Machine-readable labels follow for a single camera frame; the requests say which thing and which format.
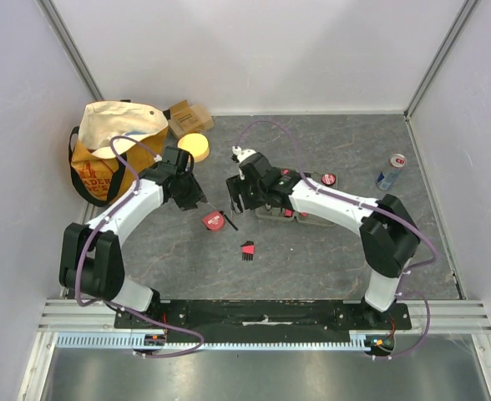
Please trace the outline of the red tape measure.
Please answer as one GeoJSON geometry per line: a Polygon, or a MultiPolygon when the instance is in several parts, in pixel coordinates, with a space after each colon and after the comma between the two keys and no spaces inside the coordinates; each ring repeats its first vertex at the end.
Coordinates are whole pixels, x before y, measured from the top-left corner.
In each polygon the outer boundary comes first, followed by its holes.
{"type": "Polygon", "coordinates": [[[213,211],[206,215],[202,222],[209,231],[219,231],[225,226],[225,218],[219,211],[213,211]]]}

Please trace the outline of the red black hex key set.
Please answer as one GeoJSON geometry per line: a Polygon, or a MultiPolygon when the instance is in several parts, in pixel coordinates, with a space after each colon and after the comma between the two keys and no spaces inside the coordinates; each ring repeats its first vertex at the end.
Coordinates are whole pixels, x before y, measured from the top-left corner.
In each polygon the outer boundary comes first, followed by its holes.
{"type": "Polygon", "coordinates": [[[242,260],[253,261],[256,251],[255,243],[253,241],[245,241],[240,247],[242,260]]]}

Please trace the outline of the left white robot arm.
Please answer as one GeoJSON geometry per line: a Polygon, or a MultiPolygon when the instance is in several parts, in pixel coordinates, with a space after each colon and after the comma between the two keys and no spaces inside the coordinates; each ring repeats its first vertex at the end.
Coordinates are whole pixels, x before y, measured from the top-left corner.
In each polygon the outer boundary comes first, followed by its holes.
{"type": "Polygon", "coordinates": [[[142,327],[159,324],[162,308],[157,291],[125,273],[122,245],[153,211],[173,201],[182,211],[195,209],[206,197],[193,174],[194,156],[173,146],[142,170],[130,188],[110,208],[87,224],[70,224],[63,234],[59,283],[75,292],[116,307],[133,309],[142,327]]]}

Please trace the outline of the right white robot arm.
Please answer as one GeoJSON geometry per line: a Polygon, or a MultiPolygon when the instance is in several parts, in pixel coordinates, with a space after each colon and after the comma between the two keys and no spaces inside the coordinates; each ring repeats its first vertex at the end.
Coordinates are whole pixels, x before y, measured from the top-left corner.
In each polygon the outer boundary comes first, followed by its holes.
{"type": "Polygon", "coordinates": [[[391,318],[391,307],[402,271],[412,260],[420,239],[402,202],[386,195],[381,200],[362,198],[326,187],[295,170],[271,165],[260,152],[231,148],[238,174],[226,180],[235,211],[292,211],[316,216],[353,232],[362,242],[372,273],[363,297],[362,322],[382,327],[391,318]]]}

